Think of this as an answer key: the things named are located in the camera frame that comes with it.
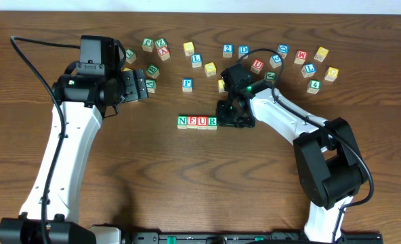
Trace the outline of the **red E block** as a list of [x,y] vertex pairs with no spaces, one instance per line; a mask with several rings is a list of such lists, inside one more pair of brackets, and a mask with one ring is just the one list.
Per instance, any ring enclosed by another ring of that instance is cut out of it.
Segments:
[[188,129],[197,129],[197,116],[187,116],[187,128]]

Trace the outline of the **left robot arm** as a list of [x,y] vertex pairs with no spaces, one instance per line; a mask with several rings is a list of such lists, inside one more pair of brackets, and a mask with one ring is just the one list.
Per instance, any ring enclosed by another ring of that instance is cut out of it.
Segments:
[[17,218],[2,218],[0,243],[130,243],[113,224],[79,225],[79,198],[89,151],[108,107],[148,97],[142,70],[124,70],[127,52],[117,39],[83,35],[80,59],[48,85],[18,47],[18,55],[51,96],[51,132],[39,173]]

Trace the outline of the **blue P block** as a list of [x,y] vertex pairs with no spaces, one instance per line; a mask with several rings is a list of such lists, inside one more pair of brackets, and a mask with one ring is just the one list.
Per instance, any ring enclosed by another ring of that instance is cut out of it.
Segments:
[[191,78],[182,79],[182,91],[192,92],[192,90],[193,90],[193,79]]

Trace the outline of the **green R block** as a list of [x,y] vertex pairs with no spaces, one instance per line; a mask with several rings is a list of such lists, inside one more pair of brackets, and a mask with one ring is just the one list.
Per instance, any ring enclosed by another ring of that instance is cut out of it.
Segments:
[[207,129],[216,130],[217,128],[217,117],[207,117]]

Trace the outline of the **green N block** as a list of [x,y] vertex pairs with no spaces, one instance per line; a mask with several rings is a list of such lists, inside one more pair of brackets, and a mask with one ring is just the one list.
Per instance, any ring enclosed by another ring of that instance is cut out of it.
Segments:
[[188,117],[179,115],[177,117],[177,128],[178,129],[187,129],[188,128]]

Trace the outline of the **yellow S block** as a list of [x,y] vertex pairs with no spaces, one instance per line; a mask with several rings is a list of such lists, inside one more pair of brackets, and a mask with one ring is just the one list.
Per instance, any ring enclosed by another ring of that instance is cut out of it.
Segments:
[[225,83],[223,79],[220,79],[217,81],[218,84],[218,92],[219,93],[224,93],[225,92]]

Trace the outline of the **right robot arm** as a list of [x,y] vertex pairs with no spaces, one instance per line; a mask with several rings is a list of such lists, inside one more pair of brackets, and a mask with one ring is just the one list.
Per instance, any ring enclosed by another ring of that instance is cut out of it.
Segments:
[[373,177],[349,123],[301,109],[271,81],[254,82],[240,63],[221,77],[228,97],[217,103],[218,124],[244,128],[261,121],[290,142],[301,187],[311,201],[304,234],[312,242],[337,242],[346,209],[366,203],[374,193]]

